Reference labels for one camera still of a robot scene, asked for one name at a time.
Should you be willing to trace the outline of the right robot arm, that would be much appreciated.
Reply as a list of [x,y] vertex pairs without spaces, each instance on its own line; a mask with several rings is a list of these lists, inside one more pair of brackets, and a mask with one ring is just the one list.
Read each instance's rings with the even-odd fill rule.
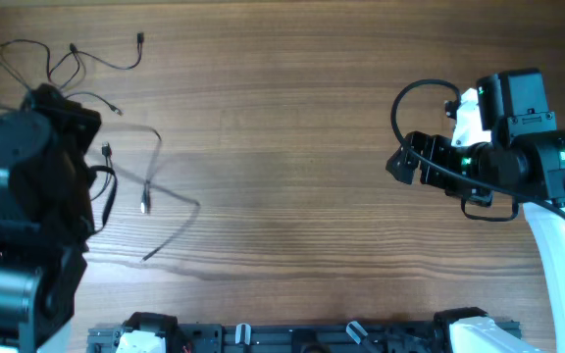
[[480,78],[444,105],[451,137],[399,133],[387,160],[398,181],[441,189],[462,205],[512,200],[537,243],[553,316],[556,348],[565,352],[565,129],[557,126],[536,69]]

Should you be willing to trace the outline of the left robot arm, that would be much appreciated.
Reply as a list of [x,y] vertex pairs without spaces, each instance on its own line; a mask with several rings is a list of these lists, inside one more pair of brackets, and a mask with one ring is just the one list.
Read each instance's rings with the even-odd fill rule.
[[109,166],[86,153],[99,113],[56,87],[30,90],[0,109],[0,352],[54,352],[65,343],[93,216],[90,188]]

